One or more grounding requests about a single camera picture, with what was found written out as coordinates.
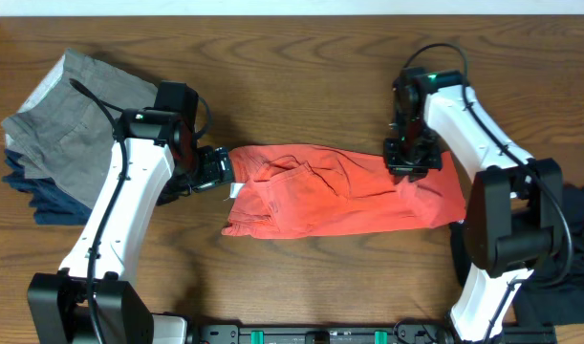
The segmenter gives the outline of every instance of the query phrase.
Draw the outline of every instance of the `gray towel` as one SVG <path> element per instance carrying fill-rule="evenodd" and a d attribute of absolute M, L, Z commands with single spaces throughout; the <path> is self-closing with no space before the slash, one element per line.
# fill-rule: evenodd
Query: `gray towel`
<path fill-rule="evenodd" d="M 1 124 L 32 163 L 26 165 L 34 176 L 53 178 L 60 189 L 92 208 L 111 161 L 112 128 L 95 103 L 69 84 L 69 78 L 122 109 L 153 106 L 158 89 L 71 49 L 59 63 L 61 68 L 54 68 L 42 82 L 50 83 L 43 95 Z M 120 115 L 110 112 L 114 118 Z"/>

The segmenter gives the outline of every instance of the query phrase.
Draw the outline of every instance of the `wooden tabletop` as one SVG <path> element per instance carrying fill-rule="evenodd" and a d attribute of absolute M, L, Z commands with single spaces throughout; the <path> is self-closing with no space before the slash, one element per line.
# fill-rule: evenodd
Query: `wooden tabletop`
<path fill-rule="evenodd" d="M 204 144 L 315 143 L 381 154 L 391 82 L 419 47 L 457 42 L 483 106 L 537 158 L 584 184 L 584 17 L 0 18 L 0 121 L 67 47 L 157 83 L 186 82 L 207 99 Z M 459 68 L 447 49 L 418 63 Z M 81 230 L 37 226 L 29 195 L 1 183 L 0 342 L 36 341 L 26 290 L 55 272 Z M 137 290 L 152 312 L 246 324 L 395 323 L 441 319 L 460 296 L 448 229 L 289 241 L 220 234 L 227 190 L 154 211 Z M 584 343 L 584 325 L 557 328 Z"/>

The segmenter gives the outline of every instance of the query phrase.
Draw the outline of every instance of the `folded red shirt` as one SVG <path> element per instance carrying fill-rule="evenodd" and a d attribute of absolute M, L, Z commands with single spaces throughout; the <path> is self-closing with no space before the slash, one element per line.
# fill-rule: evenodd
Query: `folded red shirt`
<path fill-rule="evenodd" d="M 394 184 L 381 156 L 309 144 L 230 152 L 237 183 L 225 235 L 293 239 L 437 227 L 462 220 L 465 199 L 450 153 L 443 169 Z"/>

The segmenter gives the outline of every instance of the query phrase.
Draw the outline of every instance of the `red cloth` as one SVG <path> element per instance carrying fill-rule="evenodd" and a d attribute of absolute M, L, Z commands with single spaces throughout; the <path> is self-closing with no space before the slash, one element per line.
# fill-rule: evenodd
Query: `red cloth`
<path fill-rule="evenodd" d="M 260 239 L 348 235 L 446 225 L 465 216 L 450 154 L 443 169 L 394 184 L 383 157 L 309 144 L 230 152 L 245 183 L 225 235 Z"/>

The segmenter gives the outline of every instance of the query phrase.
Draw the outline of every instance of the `blue cloth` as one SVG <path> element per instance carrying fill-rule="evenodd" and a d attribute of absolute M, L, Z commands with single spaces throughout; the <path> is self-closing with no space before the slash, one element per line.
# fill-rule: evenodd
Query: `blue cloth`
<path fill-rule="evenodd" d="M 36 208 L 34 221 L 38 225 L 85 225 L 92 209 L 60 190 L 53 179 L 26 179 L 24 166 L 18 163 L 21 154 L 5 150 L 5 163 L 13 170 L 3 177 L 12 188 L 32 193 L 30 207 Z"/>

